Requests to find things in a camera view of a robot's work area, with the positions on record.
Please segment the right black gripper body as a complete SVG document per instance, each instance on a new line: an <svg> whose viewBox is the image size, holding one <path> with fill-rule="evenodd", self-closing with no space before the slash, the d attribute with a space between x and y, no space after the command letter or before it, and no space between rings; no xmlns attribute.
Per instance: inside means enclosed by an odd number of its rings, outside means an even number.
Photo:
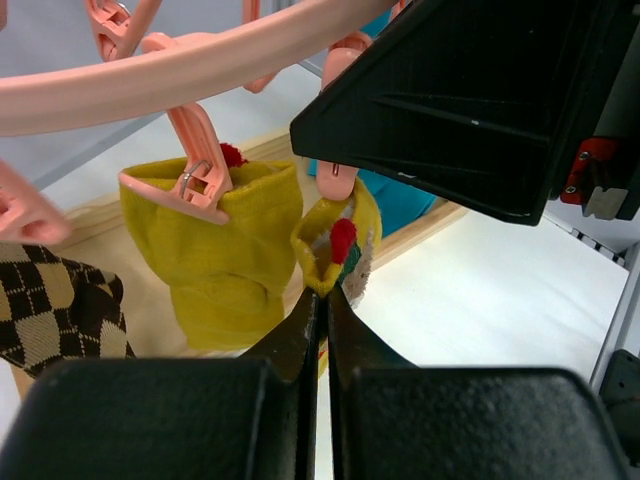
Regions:
<svg viewBox="0 0 640 480"><path fill-rule="evenodd" d="M550 197L585 217L631 220L639 211L639 3L604 1L590 19Z"/></svg>

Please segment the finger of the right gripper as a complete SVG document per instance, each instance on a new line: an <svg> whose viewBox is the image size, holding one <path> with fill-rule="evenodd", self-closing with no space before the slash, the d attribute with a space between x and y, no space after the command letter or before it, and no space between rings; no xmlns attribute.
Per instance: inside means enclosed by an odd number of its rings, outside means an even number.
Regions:
<svg viewBox="0 0 640 480"><path fill-rule="evenodd" d="M291 123L296 154L536 224L596 128L611 1L420 1Z"/></svg>

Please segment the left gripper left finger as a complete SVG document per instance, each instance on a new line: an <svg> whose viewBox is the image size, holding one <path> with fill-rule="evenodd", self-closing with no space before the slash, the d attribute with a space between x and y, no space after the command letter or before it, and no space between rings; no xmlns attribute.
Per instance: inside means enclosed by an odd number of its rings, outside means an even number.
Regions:
<svg viewBox="0 0 640 480"><path fill-rule="evenodd" d="M5 479L310 479L319 297L236 358L75 360L34 383Z"/></svg>

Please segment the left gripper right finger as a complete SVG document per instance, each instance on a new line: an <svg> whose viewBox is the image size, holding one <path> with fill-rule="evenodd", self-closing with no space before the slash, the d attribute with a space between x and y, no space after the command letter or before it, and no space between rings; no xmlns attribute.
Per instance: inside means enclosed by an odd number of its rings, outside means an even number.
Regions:
<svg viewBox="0 0 640 480"><path fill-rule="evenodd" d="M338 479L625 479L604 409L554 367L420 367L326 299Z"/></svg>

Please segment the brown argyle sock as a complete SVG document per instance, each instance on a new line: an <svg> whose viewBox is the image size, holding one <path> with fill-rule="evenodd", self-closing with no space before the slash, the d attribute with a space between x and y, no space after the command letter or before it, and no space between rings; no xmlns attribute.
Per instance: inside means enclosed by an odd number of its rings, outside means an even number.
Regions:
<svg viewBox="0 0 640 480"><path fill-rule="evenodd" d="M133 358L120 278L41 245L1 245L1 358L29 377L62 360Z"/></svg>

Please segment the pink round clip hanger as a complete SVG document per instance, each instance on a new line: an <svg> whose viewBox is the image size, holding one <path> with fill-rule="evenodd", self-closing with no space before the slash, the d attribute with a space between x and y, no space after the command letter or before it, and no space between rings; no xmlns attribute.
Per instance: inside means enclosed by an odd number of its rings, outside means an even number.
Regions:
<svg viewBox="0 0 640 480"><path fill-rule="evenodd" d="M21 137L123 121L234 89L313 55L392 7L302 1L221 33L61 71L1 80L1 134Z"/></svg>

